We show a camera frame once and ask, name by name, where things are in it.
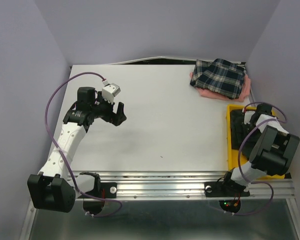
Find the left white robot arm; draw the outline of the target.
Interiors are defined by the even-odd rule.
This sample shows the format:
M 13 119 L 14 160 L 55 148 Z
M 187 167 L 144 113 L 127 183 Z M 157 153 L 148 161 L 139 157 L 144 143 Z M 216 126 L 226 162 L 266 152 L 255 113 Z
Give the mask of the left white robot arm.
M 84 171 L 75 176 L 71 163 L 82 139 L 94 120 L 102 119 L 119 126 L 127 118 L 124 104 L 118 103 L 114 112 L 114 98 L 120 93 L 118 85 L 111 83 L 96 91 L 93 87 L 80 87 L 77 100 L 67 111 L 60 135 L 53 140 L 54 148 L 37 174 L 31 174 L 27 186 L 36 209 L 68 213 L 78 198 L 97 200 L 97 206 L 86 214 L 94 217 L 106 202 L 116 202 L 117 183 L 102 183 L 98 173 Z

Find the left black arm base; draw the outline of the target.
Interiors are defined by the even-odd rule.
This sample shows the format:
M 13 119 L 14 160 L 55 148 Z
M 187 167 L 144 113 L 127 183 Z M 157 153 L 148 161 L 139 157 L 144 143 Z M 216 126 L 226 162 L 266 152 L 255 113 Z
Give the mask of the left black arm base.
M 101 181 L 98 185 L 94 185 L 93 189 L 87 191 L 86 194 L 103 199 L 115 199 L 117 197 L 117 186 L 116 182 L 103 182 Z

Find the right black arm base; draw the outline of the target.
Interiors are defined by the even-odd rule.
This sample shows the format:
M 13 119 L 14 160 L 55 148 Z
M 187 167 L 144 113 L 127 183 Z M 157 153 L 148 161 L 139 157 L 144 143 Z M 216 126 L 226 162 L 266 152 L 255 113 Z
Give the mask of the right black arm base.
M 221 197 L 249 197 L 250 192 L 245 191 L 246 187 L 233 181 L 206 181 L 204 182 L 204 194 L 207 198 Z

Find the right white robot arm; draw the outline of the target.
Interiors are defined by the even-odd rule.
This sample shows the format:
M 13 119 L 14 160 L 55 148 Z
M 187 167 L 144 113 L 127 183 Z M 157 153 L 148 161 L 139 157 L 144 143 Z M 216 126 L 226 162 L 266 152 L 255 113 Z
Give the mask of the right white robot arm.
M 241 194 L 258 179 L 288 172 L 300 138 L 283 128 L 287 118 L 279 119 L 274 110 L 265 102 L 227 106 L 228 171 L 220 182 L 223 194 Z

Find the dark grey dotted skirt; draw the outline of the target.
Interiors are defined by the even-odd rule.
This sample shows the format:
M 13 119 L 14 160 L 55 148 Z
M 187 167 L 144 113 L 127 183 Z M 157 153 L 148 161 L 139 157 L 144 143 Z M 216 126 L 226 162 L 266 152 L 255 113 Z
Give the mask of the dark grey dotted skirt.
M 254 127 L 249 123 L 244 124 L 244 114 L 240 109 L 232 110 L 230 112 L 231 148 L 233 150 L 239 150 L 243 140 L 253 128 Z M 260 136 L 260 131 L 256 130 L 244 144 L 241 153 L 247 159 L 249 159 Z

